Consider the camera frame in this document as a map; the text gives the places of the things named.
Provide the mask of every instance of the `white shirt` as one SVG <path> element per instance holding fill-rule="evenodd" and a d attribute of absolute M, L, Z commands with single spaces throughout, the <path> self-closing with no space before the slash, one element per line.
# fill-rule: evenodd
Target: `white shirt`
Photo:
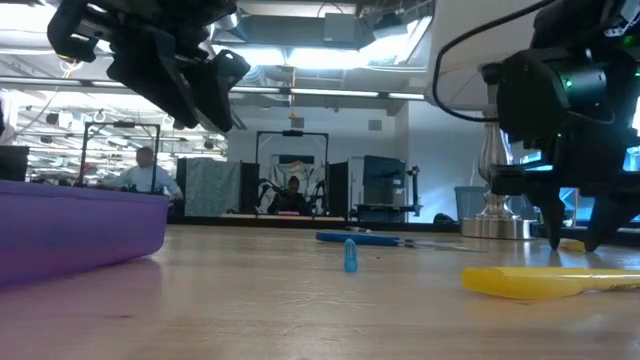
<path fill-rule="evenodd" d="M 153 179 L 153 166 L 141 168 L 140 166 L 132 167 L 123 172 L 120 176 L 111 181 L 111 186 L 136 186 L 139 192 L 151 192 L 151 180 Z M 156 167 L 156 189 L 166 188 L 171 195 L 180 193 L 180 187 L 169 173 L 161 168 Z"/>

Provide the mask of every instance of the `blue marker cap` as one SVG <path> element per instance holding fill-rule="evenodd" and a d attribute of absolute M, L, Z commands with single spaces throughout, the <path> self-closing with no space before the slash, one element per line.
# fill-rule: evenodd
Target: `blue marker cap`
<path fill-rule="evenodd" d="M 344 271 L 358 271 L 358 247 L 355 241 L 351 239 L 347 239 L 347 241 L 344 242 Z"/>

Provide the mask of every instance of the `purple plastic bin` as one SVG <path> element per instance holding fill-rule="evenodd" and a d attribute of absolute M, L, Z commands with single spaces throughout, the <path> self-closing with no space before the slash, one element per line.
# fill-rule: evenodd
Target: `purple plastic bin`
<path fill-rule="evenodd" d="M 167 211 L 164 196 L 0 181 L 0 286 L 153 254 Z"/>

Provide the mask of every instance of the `yellow object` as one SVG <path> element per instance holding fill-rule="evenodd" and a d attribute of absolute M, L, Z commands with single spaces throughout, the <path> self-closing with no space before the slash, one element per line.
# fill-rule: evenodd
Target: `yellow object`
<path fill-rule="evenodd" d="M 584 252 L 584 243 L 578 240 L 562 239 L 560 241 L 560 249 L 575 252 Z"/>
<path fill-rule="evenodd" d="M 589 290 L 640 289 L 640 271 L 574 268 L 465 268 L 462 284 L 471 291 L 512 299 L 543 300 Z"/>

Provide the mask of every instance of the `person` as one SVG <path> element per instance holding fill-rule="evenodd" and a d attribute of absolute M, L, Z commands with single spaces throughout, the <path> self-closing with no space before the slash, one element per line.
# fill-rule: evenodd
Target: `person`
<path fill-rule="evenodd" d="M 311 207 L 304 199 L 304 196 L 298 191 L 300 189 L 300 180 L 296 176 L 289 178 L 287 190 L 276 193 L 273 202 L 267 209 L 269 214 L 276 214 L 279 211 L 297 212 L 303 216 L 311 216 Z"/>
<path fill-rule="evenodd" d="M 153 150 L 150 147 L 142 147 L 136 151 L 136 162 L 134 166 L 123 172 L 109 185 L 113 187 L 135 186 L 136 191 L 151 192 L 151 181 L 153 179 Z M 182 190 L 176 181 L 163 168 L 156 167 L 156 189 L 167 189 L 174 200 L 184 200 Z"/>

